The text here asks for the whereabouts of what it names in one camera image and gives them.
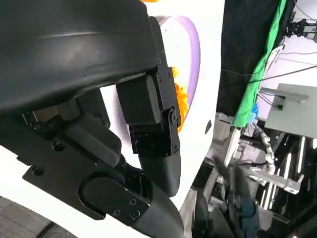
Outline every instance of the black plastic cover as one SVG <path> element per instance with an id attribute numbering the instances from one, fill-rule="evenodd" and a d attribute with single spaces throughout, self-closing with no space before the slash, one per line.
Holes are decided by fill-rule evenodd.
<path id="1" fill-rule="evenodd" d="M 139 0 L 3 0 L 0 48 L 0 115 L 60 104 L 157 64 Z"/>

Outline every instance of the grey fabric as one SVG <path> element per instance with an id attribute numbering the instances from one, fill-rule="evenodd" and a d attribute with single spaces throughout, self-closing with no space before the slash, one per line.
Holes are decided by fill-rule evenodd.
<path id="1" fill-rule="evenodd" d="M 50 220 L 0 197 L 0 238 L 37 238 Z M 54 225 L 41 238 L 76 238 L 64 228 Z"/>

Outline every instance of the black metal plate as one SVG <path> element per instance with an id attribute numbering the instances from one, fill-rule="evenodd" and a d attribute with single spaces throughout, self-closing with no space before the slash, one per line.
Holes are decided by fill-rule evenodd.
<path id="1" fill-rule="evenodd" d="M 102 220 L 105 214 L 83 205 L 78 196 L 78 187 L 83 179 L 95 172 L 112 175 L 118 180 L 122 178 L 119 178 L 118 174 L 113 174 L 104 163 L 92 160 L 92 156 L 87 152 L 80 152 L 79 148 L 70 146 L 63 138 L 56 139 L 64 145 L 64 150 L 61 152 L 52 148 L 52 141 L 42 139 L 14 120 L 5 119 L 0 123 L 0 144 L 18 155 L 18 159 L 23 163 L 32 165 L 23 176 L 26 181 L 87 216 Z M 37 173 L 34 168 L 44 171 Z"/>

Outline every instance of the mechanical part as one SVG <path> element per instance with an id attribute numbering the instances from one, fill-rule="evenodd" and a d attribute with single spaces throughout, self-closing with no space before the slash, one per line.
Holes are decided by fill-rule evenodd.
<path id="1" fill-rule="evenodd" d="M 286 29 L 286 36 L 291 37 L 292 35 L 297 37 L 304 36 L 317 43 L 317 22 L 308 23 L 306 19 L 302 19 L 299 22 L 290 23 Z"/>
<path id="2" fill-rule="evenodd" d="M 247 170 L 247 174 L 255 180 L 265 180 L 267 182 L 272 182 L 274 185 L 292 194 L 297 194 L 299 192 L 301 188 L 301 182 L 304 178 L 304 175 L 301 175 L 299 180 L 296 182 L 289 178 L 284 179 L 282 176 L 271 175 L 256 167 L 250 167 Z"/>
<path id="3" fill-rule="evenodd" d="M 169 116 L 178 122 L 180 111 L 158 22 L 138 0 L 62 2 L 0 9 L 4 29 L 17 29 L 0 33 L 0 145 L 31 166 L 26 181 L 87 216 L 181 237 L 169 199 L 181 168 Z M 143 171 L 126 163 L 109 130 L 99 87 L 113 84 Z"/>
<path id="4" fill-rule="evenodd" d="M 251 199 L 244 172 L 235 166 L 232 173 L 219 159 L 214 159 L 228 190 L 229 216 L 234 233 L 239 238 L 254 238 L 260 229 L 259 209 Z"/>

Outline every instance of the purple ring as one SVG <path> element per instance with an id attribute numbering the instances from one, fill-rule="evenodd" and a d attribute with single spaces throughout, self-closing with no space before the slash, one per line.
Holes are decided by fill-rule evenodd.
<path id="1" fill-rule="evenodd" d="M 199 71 L 200 71 L 200 41 L 197 29 L 194 23 L 186 16 L 172 16 L 162 20 L 159 24 L 162 26 L 167 19 L 178 22 L 188 32 L 191 48 L 191 64 L 189 73 L 189 82 L 187 87 L 188 105 L 192 105 L 197 88 Z"/>

